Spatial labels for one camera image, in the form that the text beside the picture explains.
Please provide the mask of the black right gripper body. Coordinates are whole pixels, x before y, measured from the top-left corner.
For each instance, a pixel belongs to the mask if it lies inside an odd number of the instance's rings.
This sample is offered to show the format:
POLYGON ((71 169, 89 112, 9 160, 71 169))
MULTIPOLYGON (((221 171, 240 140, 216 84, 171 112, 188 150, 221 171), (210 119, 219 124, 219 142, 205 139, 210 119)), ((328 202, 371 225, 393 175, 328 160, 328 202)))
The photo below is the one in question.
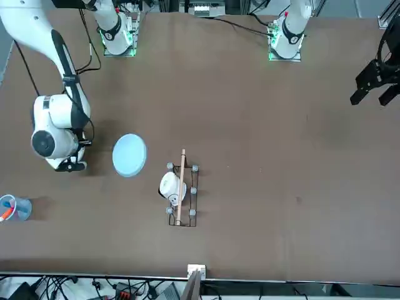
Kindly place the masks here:
POLYGON ((77 156, 71 156, 59 164, 55 171, 83 171, 87 163, 80 161, 77 156))

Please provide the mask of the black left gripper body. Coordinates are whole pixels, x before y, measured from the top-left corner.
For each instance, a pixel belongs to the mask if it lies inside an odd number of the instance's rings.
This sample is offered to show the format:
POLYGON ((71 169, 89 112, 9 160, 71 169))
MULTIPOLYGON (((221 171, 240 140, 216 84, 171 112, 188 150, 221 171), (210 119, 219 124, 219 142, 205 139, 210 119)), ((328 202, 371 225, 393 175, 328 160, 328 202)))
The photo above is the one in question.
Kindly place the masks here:
POLYGON ((399 83, 399 65, 391 65, 373 59, 357 75, 357 90, 370 91, 385 84, 399 83))

